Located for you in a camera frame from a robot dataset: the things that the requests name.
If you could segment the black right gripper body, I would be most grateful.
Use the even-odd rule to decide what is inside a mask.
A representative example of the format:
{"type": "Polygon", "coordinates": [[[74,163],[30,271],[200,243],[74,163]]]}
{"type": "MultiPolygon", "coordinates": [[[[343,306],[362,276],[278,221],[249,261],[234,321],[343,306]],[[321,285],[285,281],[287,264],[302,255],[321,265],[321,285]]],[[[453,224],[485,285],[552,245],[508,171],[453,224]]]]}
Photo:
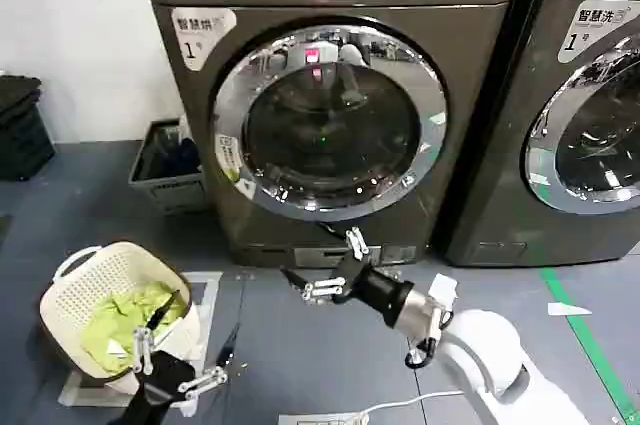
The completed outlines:
{"type": "Polygon", "coordinates": [[[343,257],[334,271],[333,278],[344,278],[342,292],[331,301],[336,305],[356,299],[379,312],[385,324],[394,328],[414,287],[410,281],[398,281],[376,270],[368,260],[343,257]]]}

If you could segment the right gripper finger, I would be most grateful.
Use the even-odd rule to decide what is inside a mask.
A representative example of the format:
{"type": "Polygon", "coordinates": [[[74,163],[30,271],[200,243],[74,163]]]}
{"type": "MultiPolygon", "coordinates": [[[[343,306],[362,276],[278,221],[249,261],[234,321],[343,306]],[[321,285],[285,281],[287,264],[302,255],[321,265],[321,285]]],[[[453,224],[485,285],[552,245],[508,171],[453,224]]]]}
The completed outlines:
{"type": "Polygon", "coordinates": [[[348,248],[352,251],[354,258],[363,261],[369,256],[369,247],[366,244],[362,232],[358,227],[351,227],[344,231],[340,231],[333,225],[325,222],[317,222],[317,226],[329,233],[331,236],[343,240],[348,248]]]}
{"type": "Polygon", "coordinates": [[[281,269],[280,272],[286,278],[289,285],[300,294],[302,300],[306,303],[331,301],[333,296],[343,293],[343,277],[308,281],[289,269],[281,269]]]}

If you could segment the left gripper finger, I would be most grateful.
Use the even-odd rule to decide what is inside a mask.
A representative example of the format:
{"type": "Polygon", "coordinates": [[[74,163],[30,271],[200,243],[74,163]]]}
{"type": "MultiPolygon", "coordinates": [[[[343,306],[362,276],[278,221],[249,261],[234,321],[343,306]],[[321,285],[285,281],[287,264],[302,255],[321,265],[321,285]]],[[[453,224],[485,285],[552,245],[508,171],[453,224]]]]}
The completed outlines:
{"type": "Polygon", "coordinates": [[[197,378],[179,384],[177,391],[182,394],[186,400],[198,398],[200,395],[212,391],[228,382],[231,365],[235,357],[238,332],[239,324],[236,324],[216,356],[212,368],[204,370],[197,378]]]}
{"type": "Polygon", "coordinates": [[[153,363],[151,353],[154,347],[154,331],[170,310],[172,304],[179,296],[179,291],[174,290],[166,302],[157,308],[145,325],[138,326],[133,332],[133,372],[151,376],[153,363]]]}

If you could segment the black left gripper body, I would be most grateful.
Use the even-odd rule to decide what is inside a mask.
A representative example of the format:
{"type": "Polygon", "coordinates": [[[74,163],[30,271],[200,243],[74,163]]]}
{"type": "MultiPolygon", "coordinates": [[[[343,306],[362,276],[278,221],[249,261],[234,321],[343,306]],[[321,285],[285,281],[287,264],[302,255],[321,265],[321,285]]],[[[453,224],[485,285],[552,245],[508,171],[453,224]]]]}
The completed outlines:
{"type": "Polygon", "coordinates": [[[139,387],[119,417],[122,425],[162,424],[170,406],[185,400],[179,386],[194,379],[194,367],[165,351],[153,352],[151,364],[150,375],[135,375],[139,387]]]}

